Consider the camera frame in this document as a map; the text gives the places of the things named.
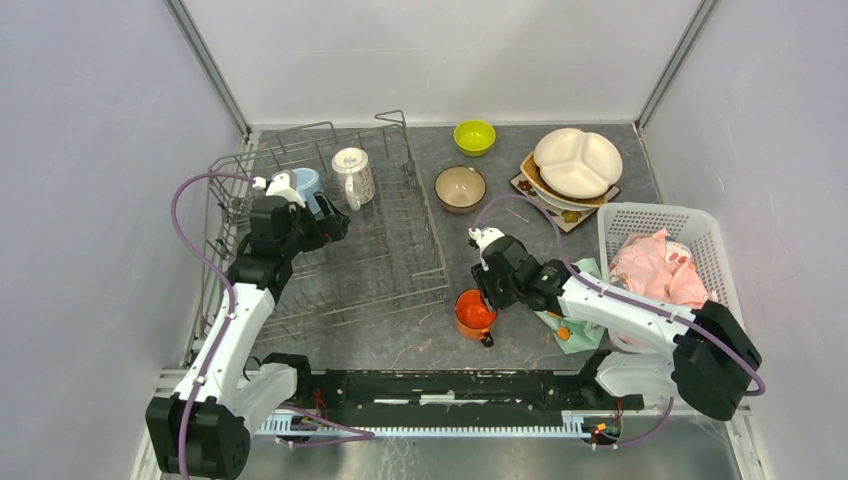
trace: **white divided plate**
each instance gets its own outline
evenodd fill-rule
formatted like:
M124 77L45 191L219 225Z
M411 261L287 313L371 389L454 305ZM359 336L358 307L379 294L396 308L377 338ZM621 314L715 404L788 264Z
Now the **white divided plate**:
M597 133L562 128L545 135L533 151L545 183L571 198L603 195L621 178L621 155Z

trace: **orange cup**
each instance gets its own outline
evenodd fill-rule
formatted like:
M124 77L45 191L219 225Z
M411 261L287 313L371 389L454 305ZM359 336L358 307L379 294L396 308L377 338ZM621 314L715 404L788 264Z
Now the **orange cup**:
M495 344L489 330L495 324L498 312L489 310L480 290L462 292L462 295L456 299L454 312L456 313L456 329L463 337L480 340L486 347Z

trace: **metal corner post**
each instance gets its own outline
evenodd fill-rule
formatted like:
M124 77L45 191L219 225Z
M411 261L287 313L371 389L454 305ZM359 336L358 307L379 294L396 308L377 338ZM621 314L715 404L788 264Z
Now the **metal corner post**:
M677 42L677 46L674 48L671 58L669 58L662 75L660 75L660 79L657 81L653 91L651 91L651 94L648 96L648 100L645 102L645 106L642 107L639 117L636 119L636 128L639 131L642 131L648 125L648 122L651 121L651 117L656 112L663 96L665 96L665 93L668 91L671 83L677 76L677 72L680 70L681 65L683 65L686 57L692 50L692 46L695 44L695 41L701 34L701 30L707 23L707 20L712 15L715 10L715 6L718 3L719 0L701 0L701 3L698 4L698 8L695 9L695 13L692 15L689 25L687 25L686 30L683 31L683 36L681 36L680 41Z
M244 117L235 97L233 97L233 93L227 86L227 82L224 81L224 77L221 75L218 65L215 64L215 60L212 58L206 42L203 41L203 37L197 30L197 25L192 20L185 2L183 0L164 0L164 2L174 16L174 21L177 22L180 31L183 32L186 42L191 48L191 51L194 52L194 56L197 57L200 68L203 69L203 72L209 79L209 83L215 89L215 93L218 94L218 97L224 103L224 108L227 109L227 113L230 115L233 124L242 136L247 138L250 135L250 124L247 123L247 119Z

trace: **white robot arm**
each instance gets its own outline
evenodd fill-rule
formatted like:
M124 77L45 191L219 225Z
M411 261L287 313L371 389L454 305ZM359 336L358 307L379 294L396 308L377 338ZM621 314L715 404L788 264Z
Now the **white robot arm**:
M290 171L278 173L267 185L262 179L253 182L265 196L255 200L250 233L227 269L235 308L230 311L231 300L225 296L206 342L174 394L153 398L147 407L148 431L164 472L237 477L250 437L277 406L302 393L299 373L309 372L306 357L272 354L250 383L238 388L259 329L291 278L292 260L343 239L350 219L321 192L315 194L321 214L311 213Z
M726 307L706 302L695 310L656 302L561 260L540 264L520 241L496 228L472 229L469 235L480 250L471 274L493 309L523 303L533 311L608 327L657 352L611 353L596 378L610 395L679 396L711 418L733 417L762 359Z

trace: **green cloth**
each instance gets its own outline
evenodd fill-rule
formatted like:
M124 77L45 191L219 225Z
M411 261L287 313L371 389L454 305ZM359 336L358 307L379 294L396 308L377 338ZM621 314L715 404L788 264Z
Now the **green cloth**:
M594 277L600 279L601 271L598 268L598 262L594 258L584 258L574 264L581 272L588 272ZM586 350L596 350L601 343L601 338L604 336L606 328L585 320L577 318L565 317L557 318L546 312L533 312L542 319L545 324L551 327L554 331L554 339L559 344L559 348L565 353L577 353ZM565 327L571 332L568 340L561 340L556 333L560 327Z

